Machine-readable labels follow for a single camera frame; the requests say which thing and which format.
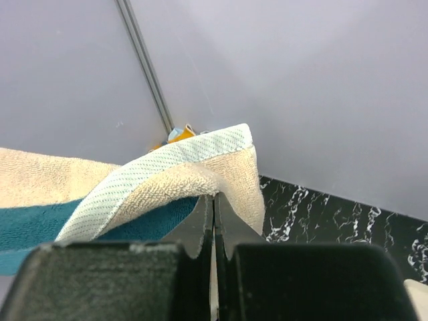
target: gray wall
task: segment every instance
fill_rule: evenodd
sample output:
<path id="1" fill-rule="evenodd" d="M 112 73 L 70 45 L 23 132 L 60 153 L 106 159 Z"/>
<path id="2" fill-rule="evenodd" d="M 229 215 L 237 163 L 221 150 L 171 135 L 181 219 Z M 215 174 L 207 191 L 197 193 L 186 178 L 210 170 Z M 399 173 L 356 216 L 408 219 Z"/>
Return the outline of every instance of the gray wall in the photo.
<path id="1" fill-rule="evenodd" d="M 124 164 L 165 138 L 113 0 L 0 2 L 0 146 Z"/>
<path id="2" fill-rule="evenodd" d="M 262 174 L 428 219 L 424 0 L 132 0 L 176 124 L 247 122 Z"/>

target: metal strip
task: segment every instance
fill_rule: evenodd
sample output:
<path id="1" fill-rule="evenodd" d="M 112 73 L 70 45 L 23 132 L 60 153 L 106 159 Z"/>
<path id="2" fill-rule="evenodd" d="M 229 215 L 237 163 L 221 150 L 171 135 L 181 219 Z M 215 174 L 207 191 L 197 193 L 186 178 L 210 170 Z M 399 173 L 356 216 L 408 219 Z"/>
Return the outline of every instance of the metal strip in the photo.
<path id="1" fill-rule="evenodd" d="M 154 68 L 148 55 L 140 27 L 138 26 L 138 22 L 135 18 L 134 11 L 132 10 L 130 0 L 116 0 L 116 2 L 131 37 L 132 44 L 136 50 L 142 70 L 146 76 L 148 87 L 152 92 L 153 100 L 159 111 L 160 118 L 162 119 L 165 130 L 169 134 L 174 128 L 173 120 L 169 113 L 167 103 L 162 95 L 161 86 L 159 85 L 156 73 L 154 72 Z"/>

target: black marble surface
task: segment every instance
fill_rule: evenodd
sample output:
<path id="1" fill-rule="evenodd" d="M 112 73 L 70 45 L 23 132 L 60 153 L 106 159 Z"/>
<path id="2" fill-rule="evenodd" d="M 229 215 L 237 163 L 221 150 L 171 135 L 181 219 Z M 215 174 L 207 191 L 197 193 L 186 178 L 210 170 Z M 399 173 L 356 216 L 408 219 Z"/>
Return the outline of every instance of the black marble surface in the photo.
<path id="1" fill-rule="evenodd" d="M 262 177 L 269 242 L 365 242 L 396 261 L 405 279 L 428 284 L 428 222 Z"/>

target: marble countertop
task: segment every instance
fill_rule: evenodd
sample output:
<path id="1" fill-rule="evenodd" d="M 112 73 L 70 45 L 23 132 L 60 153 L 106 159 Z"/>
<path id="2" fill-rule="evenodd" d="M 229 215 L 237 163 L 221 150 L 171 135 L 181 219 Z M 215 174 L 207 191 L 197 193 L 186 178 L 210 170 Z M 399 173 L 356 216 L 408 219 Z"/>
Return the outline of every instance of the marble countertop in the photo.
<path id="1" fill-rule="evenodd" d="M 428 222 L 262 177 L 269 242 L 364 242 L 385 249 L 405 279 L 428 284 Z"/>

